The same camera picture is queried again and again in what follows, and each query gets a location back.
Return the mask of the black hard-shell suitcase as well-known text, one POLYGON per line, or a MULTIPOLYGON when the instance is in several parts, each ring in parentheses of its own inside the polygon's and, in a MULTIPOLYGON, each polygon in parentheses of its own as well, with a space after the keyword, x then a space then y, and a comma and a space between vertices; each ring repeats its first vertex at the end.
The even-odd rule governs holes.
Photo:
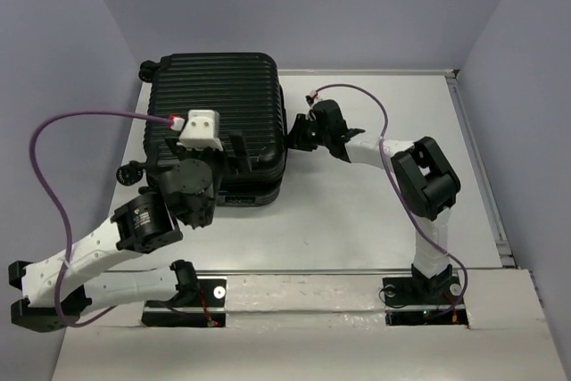
POLYGON ((273 203, 286 168, 286 107, 277 64, 265 53, 186 53, 146 60, 138 77, 150 84, 146 112, 167 118, 191 110, 219 115, 218 137, 230 170, 219 205, 273 203))

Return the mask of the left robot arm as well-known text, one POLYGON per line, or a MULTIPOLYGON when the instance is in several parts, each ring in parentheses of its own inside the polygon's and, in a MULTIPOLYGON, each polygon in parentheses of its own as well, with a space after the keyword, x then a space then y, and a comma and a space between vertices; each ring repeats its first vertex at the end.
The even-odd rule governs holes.
POLYGON ((14 325, 51 333, 83 327, 83 316, 94 312, 102 317, 127 303, 158 301, 171 311, 204 303, 189 261, 138 272, 117 271, 115 266, 182 240, 182 225, 209 226, 223 177, 250 173, 252 162, 239 132, 230 133, 229 152, 217 138, 168 137, 165 142, 176 162, 160 166, 159 150, 153 148, 145 162, 121 166, 122 185, 133 185, 143 176, 148 184, 92 233, 43 261, 9 266, 9 283, 22 293, 11 306, 14 325))

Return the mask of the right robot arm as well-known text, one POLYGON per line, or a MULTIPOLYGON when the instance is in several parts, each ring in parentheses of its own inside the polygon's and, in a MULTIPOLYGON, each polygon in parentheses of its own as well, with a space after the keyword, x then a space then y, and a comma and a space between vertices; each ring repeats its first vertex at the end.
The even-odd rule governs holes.
POLYGON ((306 100, 310 109, 296 116, 287 136, 289 147, 311 152, 323 146, 336 159, 383 170, 415 229, 411 273, 385 280, 385 305, 461 304, 465 288, 452 273, 457 259, 448 251, 448 223, 460 182, 440 146, 431 137, 391 140, 349 128, 336 101, 315 95, 306 100))

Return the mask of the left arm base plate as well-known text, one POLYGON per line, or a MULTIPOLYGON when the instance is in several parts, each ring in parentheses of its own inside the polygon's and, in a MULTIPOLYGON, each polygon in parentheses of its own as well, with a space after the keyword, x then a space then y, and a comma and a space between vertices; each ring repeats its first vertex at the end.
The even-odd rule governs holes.
POLYGON ((200 292, 190 298, 163 304, 147 301, 141 324, 145 327, 222 328, 226 326, 228 280, 223 276, 199 276, 200 292))

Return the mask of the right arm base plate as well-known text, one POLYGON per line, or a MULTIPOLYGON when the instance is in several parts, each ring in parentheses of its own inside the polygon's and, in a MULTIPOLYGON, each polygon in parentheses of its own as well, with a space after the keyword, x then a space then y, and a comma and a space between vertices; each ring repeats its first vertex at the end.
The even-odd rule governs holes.
POLYGON ((434 294, 415 290, 412 277, 386 277, 378 297, 385 306, 385 322, 389 327, 467 327, 469 322, 464 300, 451 307, 461 290, 457 276, 452 276, 434 294))

